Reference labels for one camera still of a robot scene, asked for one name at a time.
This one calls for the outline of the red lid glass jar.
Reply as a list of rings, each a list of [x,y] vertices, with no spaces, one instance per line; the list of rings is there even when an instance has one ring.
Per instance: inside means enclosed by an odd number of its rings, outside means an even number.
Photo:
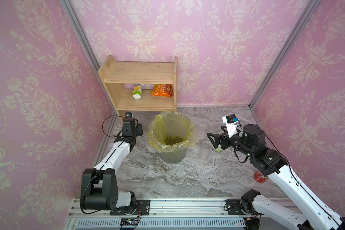
[[[204,137],[208,139],[207,134],[212,133],[212,134],[222,134],[224,131],[221,129],[221,125],[207,125],[205,129],[205,134]]]

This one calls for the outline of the white lid glass jar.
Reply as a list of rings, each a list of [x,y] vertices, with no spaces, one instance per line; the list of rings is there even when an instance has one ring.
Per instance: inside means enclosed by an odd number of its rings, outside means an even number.
[[[136,138],[136,142],[138,145],[148,145],[148,140],[146,135],[138,136]]]

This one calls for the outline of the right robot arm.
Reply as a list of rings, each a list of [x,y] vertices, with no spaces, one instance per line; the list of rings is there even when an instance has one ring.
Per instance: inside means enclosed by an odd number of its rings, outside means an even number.
[[[222,134],[208,133],[214,147],[241,152],[262,174],[286,193],[301,211],[294,212],[250,190],[241,198],[244,211],[270,217],[290,230],[345,230],[345,217],[327,206],[296,175],[287,159],[265,145],[265,132],[258,125],[244,125],[239,135],[236,125],[228,124]]]

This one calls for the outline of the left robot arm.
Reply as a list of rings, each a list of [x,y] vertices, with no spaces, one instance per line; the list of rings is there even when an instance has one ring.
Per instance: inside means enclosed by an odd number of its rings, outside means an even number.
[[[115,136],[109,153],[95,167],[85,169],[82,173],[80,208],[84,214],[102,210],[120,211],[126,215],[135,213],[135,194],[119,191],[116,174],[123,160],[136,145],[137,137],[142,135],[142,125],[131,112],[127,112],[123,116],[122,130]]]

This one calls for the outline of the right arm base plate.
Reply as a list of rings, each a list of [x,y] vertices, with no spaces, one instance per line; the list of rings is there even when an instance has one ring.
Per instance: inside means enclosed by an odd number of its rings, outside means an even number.
[[[243,202],[240,199],[225,200],[223,209],[227,211],[229,215],[247,215],[252,217],[262,215],[262,213],[255,211],[252,205],[250,205],[248,202]]]

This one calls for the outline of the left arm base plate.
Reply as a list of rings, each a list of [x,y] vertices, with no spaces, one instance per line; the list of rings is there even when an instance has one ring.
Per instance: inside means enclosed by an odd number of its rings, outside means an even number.
[[[128,207],[118,207],[110,211],[111,216],[148,216],[151,200],[132,201]]]

